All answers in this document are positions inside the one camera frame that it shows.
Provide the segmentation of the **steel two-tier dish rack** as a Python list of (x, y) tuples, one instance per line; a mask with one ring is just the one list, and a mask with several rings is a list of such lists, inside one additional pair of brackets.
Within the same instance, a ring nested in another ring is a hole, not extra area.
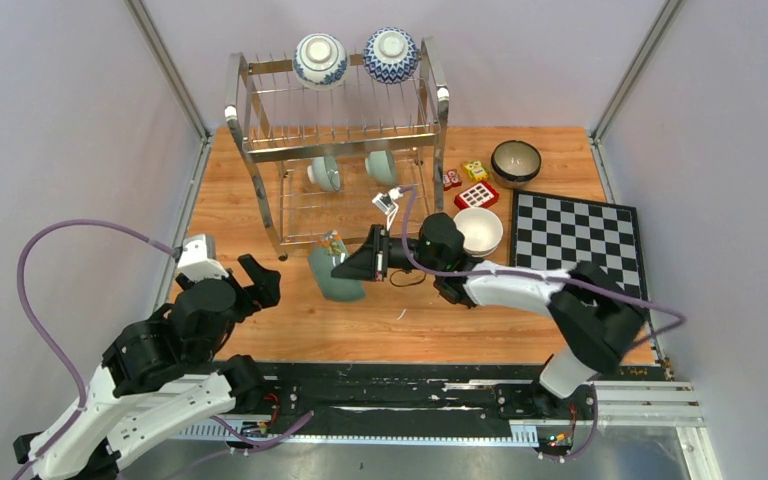
[[(224, 117), (280, 260), (303, 254), (332, 230), (359, 242), (383, 221), (371, 202), (380, 187), (365, 169), (373, 151), (390, 151), (399, 181), (417, 191), (411, 230), (444, 208), (449, 90), (433, 37), (421, 40), (418, 68), (407, 81), (376, 82), (353, 53), (344, 83), (329, 91), (303, 87), (287, 57), (248, 61), (234, 53)], [(338, 192), (321, 190), (307, 176), (311, 160), (328, 155), (338, 162)]]

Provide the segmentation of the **cream bowl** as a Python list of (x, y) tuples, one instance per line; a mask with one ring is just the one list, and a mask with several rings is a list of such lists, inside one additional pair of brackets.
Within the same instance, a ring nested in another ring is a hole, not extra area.
[(454, 217), (457, 230), (464, 236), (463, 248), (481, 250), (501, 243), (504, 227), (500, 218), (486, 208), (466, 208)]
[(468, 253), (472, 256), (485, 258), (493, 254), (497, 249), (498, 249), (498, 246), (493, 246), (493, 247), (481, 249), (481, 250), (469, 250)]

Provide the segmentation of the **pink brown bowl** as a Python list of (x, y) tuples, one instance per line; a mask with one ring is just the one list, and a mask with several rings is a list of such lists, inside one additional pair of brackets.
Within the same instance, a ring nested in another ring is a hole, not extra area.
[(496, 173), (493, 174), (493, 178), (495, 182), (506, 189), (523, 189), (526, 188), (534, 179), (534, 176), (526, 176), (526, 177), (516, 177), (513, 180), (504, 177), (502, 175), (498, 175)]

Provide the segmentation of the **dark blue floral bowl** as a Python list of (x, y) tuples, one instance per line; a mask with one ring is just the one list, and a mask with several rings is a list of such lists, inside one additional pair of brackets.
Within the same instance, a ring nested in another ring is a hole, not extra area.
[(521, 140), (507, 140), (495, 147), (491, 157), (493, 174), (513, 180), (516, 177), (535, 178), (542, 167), (542, 155), (533, 145)]

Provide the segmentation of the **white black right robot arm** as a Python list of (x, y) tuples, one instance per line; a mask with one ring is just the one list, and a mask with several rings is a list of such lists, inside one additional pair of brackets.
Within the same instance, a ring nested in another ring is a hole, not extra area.
[(381, 281), (389, 270), (421, 270), (434, 278), (441, 297), (468, 308), (500, 306), (537, 313), (554, 321), (564, 348), (544, 364), (531, 403), (556, 417), (578, 386), (614, 371), (634, 347), (644, 326), (642, 302), (629, 297), (592, 262), (569, 270), (505, 267), (470, 255), (465, 237), (445, 213), (427, 217), (419, 236), (393, 238), (373, 225), (364, 243), (332, 270), (333, 277)]

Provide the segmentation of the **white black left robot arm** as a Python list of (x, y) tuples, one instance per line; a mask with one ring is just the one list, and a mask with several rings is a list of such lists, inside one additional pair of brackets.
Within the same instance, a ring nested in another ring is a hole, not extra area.
[(121, 331), (50, 427), (14, 440), (20, 470), (35, 479), (114, 479), (202, 419), (258, 411), (267, 389), (255, 360), (214, 359), (237, 325), (279, 304), (281, 275), (249, 254), (238, 262), (247, 286), (211, 256), (182, 258), (175, 300)]

